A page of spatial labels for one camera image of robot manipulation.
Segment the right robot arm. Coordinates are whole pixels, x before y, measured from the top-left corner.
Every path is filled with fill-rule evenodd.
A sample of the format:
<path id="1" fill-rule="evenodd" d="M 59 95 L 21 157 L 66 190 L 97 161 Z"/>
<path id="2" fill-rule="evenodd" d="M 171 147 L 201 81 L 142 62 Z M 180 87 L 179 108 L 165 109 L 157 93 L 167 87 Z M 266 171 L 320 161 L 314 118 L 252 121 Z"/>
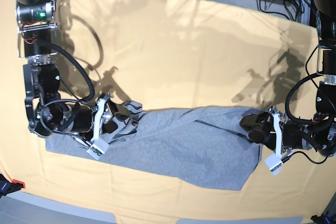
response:
<path id="1" fill-rule="evenodd" d="M 43 138 L 68 135 L 86 146 L 98 142 L 101 134 L 115 133 L 124 125 L 135 124 L 140 105 L 127 101 L 116 104 L 110 94 L 96 98 L 94 85 L 84 68 L 67 51 L 51 42 L 57 28 L 57 0 L 16 0 L 18 53 L 27 59 L 23 66 L 25 107 L 29 131 Z M 89 94 L 63 99 L 63 84 L 53 55 L 64 56 L 82 75 Z"/>

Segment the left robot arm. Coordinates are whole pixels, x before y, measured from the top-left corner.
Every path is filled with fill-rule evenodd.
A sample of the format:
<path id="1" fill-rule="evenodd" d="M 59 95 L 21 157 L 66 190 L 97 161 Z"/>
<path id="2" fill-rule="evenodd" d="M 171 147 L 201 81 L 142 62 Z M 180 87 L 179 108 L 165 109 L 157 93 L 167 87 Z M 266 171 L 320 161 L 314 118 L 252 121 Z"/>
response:
<path id="1" fill-rule="evenodd" d="M 248 141 L 272 150 L 281 162 L 293 154 L 311 148 L 325 158 L 335 156 L 335 0 L 313 0 L 317 9 L 317 70 L 298 81 L 287 94 L 285 112 L 275 106 L 258 114 L 243 117 L 240 127 L 248 133 Z M 294 93 L 305 83 L 316 83 L 316 113 L 302 119 L 290 111 Z"/>

